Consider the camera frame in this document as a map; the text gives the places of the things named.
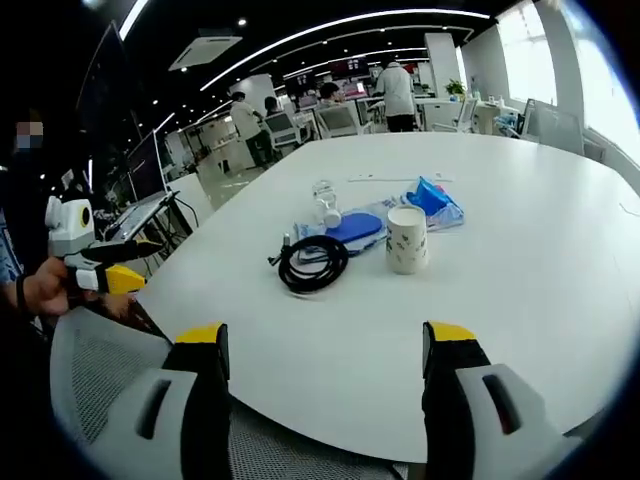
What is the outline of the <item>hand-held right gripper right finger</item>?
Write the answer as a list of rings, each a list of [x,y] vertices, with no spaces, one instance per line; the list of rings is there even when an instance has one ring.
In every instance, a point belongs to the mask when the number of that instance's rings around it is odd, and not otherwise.
[[[423,380],[431,479],[544,479],[582,442],[557,430],[542,396],[464,327],[424,323]]]

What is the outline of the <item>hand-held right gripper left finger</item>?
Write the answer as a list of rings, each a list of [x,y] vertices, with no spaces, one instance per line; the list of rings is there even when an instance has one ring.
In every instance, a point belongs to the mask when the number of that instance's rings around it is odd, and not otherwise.
[[[109,479],[229,479],[229,378],[226,324],[177,337],[111,404],[99,469]]]

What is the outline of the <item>person's left hand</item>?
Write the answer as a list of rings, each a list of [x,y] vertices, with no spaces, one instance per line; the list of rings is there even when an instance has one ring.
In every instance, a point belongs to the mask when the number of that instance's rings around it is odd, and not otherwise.
[[[70,310],[67,291],[68,269],[61,259],[50,257],[16,285],[23,312],[34,316],[60,316]]]

